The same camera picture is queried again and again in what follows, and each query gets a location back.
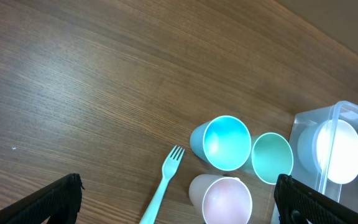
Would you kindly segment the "white plastic bowl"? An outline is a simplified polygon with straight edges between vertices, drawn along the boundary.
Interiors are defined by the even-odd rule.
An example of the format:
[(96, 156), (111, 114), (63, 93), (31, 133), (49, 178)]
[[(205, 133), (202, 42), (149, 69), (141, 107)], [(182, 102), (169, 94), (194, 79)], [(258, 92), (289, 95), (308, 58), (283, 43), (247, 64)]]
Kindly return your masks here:
[(310, 173), (321, 173), (328, 165), (328, 179), (348, 184), (358, 176), (358, 134), (346, 121), (333, 120), (306, 128), (298, 139), (298, 158)]

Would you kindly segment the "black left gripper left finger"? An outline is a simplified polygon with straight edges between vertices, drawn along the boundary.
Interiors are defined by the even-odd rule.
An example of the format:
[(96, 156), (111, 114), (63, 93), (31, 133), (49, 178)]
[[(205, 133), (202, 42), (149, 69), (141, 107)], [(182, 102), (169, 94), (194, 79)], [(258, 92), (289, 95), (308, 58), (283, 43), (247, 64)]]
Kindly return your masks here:
[(81, 208), (83, 184), (79, 174), (68, 174), (0, 210), (0, 224), (75, 223)]

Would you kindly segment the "blue plastic cup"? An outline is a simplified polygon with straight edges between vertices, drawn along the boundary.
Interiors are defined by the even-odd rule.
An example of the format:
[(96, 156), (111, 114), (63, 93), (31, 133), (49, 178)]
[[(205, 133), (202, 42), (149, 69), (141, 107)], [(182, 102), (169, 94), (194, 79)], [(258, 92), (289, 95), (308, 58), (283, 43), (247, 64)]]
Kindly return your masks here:
[(250, 131), (238, 118), (222, 115), (195, 128), (190, 146), (196, 156), (213, 167), (233, 171), (250, 156)]

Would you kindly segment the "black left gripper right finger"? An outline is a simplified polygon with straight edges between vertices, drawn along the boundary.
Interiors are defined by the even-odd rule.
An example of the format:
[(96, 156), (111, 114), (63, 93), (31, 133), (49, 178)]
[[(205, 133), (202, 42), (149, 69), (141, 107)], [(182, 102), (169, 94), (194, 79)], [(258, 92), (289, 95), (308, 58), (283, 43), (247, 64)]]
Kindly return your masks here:
[(280, 174), (274, 190), (280, 224), (358, 224), (358, 213), (290, 175)]

